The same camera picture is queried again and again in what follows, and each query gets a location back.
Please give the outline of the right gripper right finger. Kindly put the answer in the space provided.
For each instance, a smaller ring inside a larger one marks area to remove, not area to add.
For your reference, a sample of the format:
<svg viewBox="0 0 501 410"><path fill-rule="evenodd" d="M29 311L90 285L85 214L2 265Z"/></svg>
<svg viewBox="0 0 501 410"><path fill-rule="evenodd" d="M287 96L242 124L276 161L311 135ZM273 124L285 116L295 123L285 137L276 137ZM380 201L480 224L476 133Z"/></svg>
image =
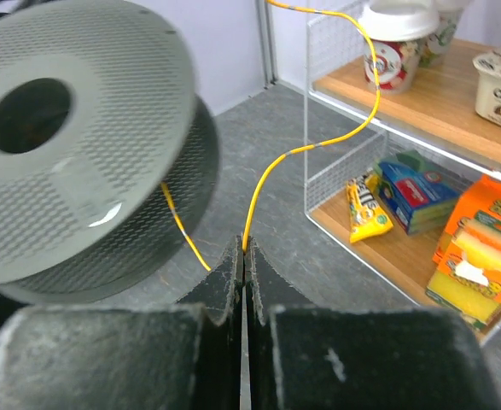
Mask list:
<svg viewBox="0 0 501 410"><path fill-rule="evenodd" d="M318 307L255 241L244 268L253 408L501 408L475 335L456 314Z"/></svg>

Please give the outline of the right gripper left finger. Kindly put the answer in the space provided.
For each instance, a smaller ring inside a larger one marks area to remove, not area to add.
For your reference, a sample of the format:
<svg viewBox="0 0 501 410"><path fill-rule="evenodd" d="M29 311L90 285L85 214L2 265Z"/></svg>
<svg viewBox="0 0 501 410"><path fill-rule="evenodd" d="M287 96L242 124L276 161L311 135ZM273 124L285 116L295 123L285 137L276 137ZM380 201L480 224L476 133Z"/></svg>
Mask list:
<svg viewBox="0 0 501 410"><path fill-rule="evenodd" d="M241 240L160 307L33 306L0 330L0 409L237 409Z"/></svg>

